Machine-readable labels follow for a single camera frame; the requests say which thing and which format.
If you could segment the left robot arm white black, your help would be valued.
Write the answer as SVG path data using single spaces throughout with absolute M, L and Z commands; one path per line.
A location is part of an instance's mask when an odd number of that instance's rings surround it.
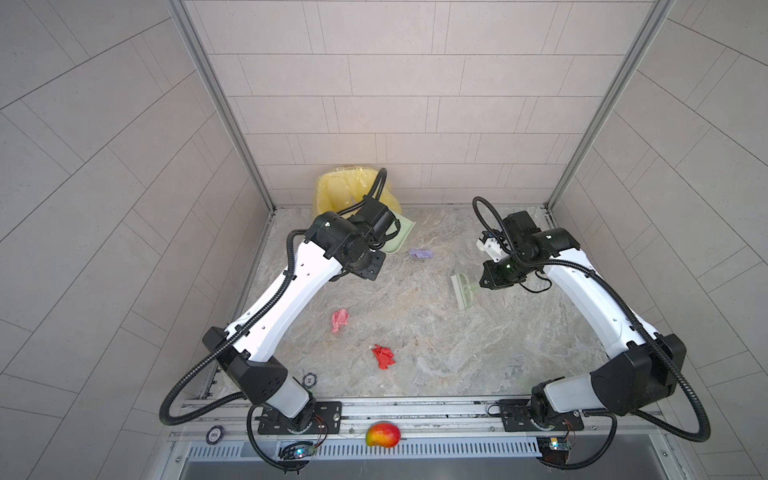
M 268 406 L 284 425 L 303 432 L 316 423 L 323 435 L 330 431 L 314 412 L 316 400 L 274 357 L 288 327 L 327 283 L 348 274 L 375 280 L 386 255 L 382 248 L 401 228 L 382 202 L 387 171 L 380 169 L 361 201 L 342 210 L 317 216 L 307 229 L 292 230 L 286 238 L 287 266 L 269 289 L 226 328 L 213 327 L 204 337 L 209 354 L 193 366 L 169 391 L 159 408 L 166 426 L 191 422 L 235 400 L 247 399 L 253 408 Z M 217 362 L 238 386 L 238 392 L 190 413 L 175 416 L 172 403 L 209 364 Z

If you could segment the white bin yellow bag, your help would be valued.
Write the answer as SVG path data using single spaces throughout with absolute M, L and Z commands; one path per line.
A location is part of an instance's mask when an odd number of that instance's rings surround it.
M 348 218 L 359 210 L 346 212 L 368 194 L 378 171 L 364 167 L 337 168 L 321 175 L 316 182 L 312 211 L 314 216 L 334 211 Z

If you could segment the light green dustpan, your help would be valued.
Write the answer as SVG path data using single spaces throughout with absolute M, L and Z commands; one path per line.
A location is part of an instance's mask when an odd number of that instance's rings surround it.
M 386 254 L 397 253 L 405 243 L 409 234 L 413 230 L 415 223 L 404 217 L 403 215 L 395 212 L 396 221 L 387 230 L 387 236 L 391 236 L 382 247 L 382 251 Z

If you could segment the green white hand brush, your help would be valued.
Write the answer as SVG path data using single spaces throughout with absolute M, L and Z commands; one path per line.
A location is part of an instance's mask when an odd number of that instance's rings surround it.
M 470 280 L 463 273 L 451 276 L 451 284 L 460 311 L 466 311 L 475 304 L 475 292 L 480 289 L 477 281 Z

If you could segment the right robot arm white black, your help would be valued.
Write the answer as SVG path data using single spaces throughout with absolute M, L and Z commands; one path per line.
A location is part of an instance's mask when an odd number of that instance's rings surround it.
M 597 334 L 607 355 L 600 368 L 581 376 L 542 382 L 531 391 L 531 422 L 541 430 L 553 428 L 558 417 L 578 411 L 610 420 L 609 433 L 596 453 L 570 463 L 548 444 L 540 464 L 560 470 L 593 465 L 607 452 L 618 431 L 618 419 L 631 414 L 678 438 L 703 443 L 712 434 L 706 409 L 684 376 L 686 347 L 674 334 L 665 336 L 645 322 L 594 269 L 577 240 L 564 228 L 543 231 L 531 216 L 515 212 L 501 217 L 485 198 L 476 196 L 472 208 L 486 207 L 497 222 L 483 221 L 479 248 L 489 255 L 480 287 L 489 290 L 523 286 L 529 275 L 563 290 Z M 680 390 L 698 427 L 687 431 L 645 412 L 645 406 Z

